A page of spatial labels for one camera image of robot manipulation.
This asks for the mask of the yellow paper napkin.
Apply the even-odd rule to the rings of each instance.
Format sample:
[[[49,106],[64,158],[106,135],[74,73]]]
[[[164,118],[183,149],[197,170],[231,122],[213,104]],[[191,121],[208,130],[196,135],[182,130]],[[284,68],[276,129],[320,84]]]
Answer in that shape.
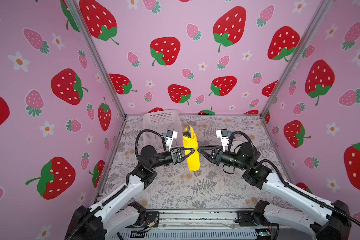
[[[200,170],[200,154],[198,152],[199,143],[196,132],[191,126],[187,126],[183,132],[183,145],[187,155],[187,164],[190,172]]]

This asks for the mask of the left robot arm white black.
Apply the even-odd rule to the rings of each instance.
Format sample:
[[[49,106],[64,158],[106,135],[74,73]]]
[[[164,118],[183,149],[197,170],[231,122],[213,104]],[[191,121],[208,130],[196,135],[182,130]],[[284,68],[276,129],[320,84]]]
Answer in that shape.
[[[65,239],[109,240],[126,227],[143,225],[146,208],[129,201],[154,181],[155,168],[182,163],[195,152],[192,148],[177,147],[158,153],[153,146],[143,147],[137,155],[137,166],[123,185],[89,208],[81,206],[74,212]]]

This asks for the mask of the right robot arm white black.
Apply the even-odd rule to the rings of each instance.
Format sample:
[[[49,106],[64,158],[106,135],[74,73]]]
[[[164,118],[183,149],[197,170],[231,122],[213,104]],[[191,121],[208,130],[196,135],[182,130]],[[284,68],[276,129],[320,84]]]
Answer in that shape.
[[[199,153],[210,163],[243,170],[243,179],[251,186],[269,192],[297,208],[296,211],[279,208],[267,201],[259,201],[251,214],[247,214],[242,226],[249,222],[257,226],[284,225],[305,232],[317,240],[347,240],[352,222],[349,208],[341,202],[321,199],[282,179],[276,167],[272,169],[259,164],[251,167],[251,161],[260,157],[260,152],[250,143],[240,145],[231,152],[221,146],[199,147]]]

